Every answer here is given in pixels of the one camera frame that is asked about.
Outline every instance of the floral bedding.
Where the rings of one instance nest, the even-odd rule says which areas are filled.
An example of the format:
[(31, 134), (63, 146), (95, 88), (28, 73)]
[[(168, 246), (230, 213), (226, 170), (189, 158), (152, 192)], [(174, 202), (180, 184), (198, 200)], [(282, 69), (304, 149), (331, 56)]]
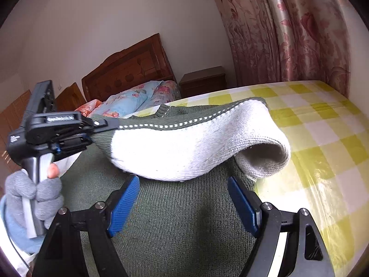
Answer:
[(178, 99), (181, 99), (181, 97), (178, 85), (174, 81), (149, 81), (112, 95), (105, 102), (92, 100), (76, 110), (86, 117), (94, 114), (107, 117), (123, 117), (139, 110)]

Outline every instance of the fingertip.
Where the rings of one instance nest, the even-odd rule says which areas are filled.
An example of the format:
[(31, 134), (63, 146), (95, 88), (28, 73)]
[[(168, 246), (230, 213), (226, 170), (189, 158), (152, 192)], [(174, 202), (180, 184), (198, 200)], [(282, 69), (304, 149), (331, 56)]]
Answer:
[(48, 173), (47, 173), (48, 178), (54, 179), (59, 176), (59, 173), (60, 171), (59, 171), (58, 166), (55, 163), (51, 163), (48, 168)]

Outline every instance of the hand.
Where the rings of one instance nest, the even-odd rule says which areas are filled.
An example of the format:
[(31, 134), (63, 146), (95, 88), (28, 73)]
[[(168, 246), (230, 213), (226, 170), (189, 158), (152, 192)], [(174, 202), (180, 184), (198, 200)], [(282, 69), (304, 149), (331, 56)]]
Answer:
[(60, 194), (62, 183), (58, 175), (59, 168), (52, 163), (48, 168), (48, 178), (37, 185), (29, 179), (25, 170), (14, 172), (7, 177), (5, 180), (7, 210), (19, 225), (26, 227), (22, 205), (22, 197), (25, 197), (38, 201), (35, 215), (44, 221), (45, 228), (50, 227), (64, 201)]

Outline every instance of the floral curtain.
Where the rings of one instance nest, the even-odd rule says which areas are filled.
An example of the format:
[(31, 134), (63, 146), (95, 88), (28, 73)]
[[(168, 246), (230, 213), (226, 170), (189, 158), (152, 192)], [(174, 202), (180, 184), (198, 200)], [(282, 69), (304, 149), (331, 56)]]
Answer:
[(337, 0), (215, 2), (238, 86), (321, 80), (348, 96), (348, 34)]

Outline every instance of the white wall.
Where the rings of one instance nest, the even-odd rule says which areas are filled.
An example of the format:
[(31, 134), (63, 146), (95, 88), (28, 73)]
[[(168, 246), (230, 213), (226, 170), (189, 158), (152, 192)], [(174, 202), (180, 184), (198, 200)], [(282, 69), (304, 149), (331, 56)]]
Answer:
[(348, 0), (339, 0), (351, 52), (349, 99), (369, 118), (369, 30)]
[(26, 90), (18, 74), (14, 74), (2, 82), (0, 81), (0, 111), (7, 108), (10, 103)]
[(235, 86), (214, 0), (20, 0), (0, 29), (0, 55), (8, 49), (13, 56), (0, 62), (0, 71), (15, 67), (30, 89), (52, 79), (57, 95), (59, 85), (76, 81), (82, 88), (81, 78), (106, 57), (155, 33), (178, 81), (221, 65)]

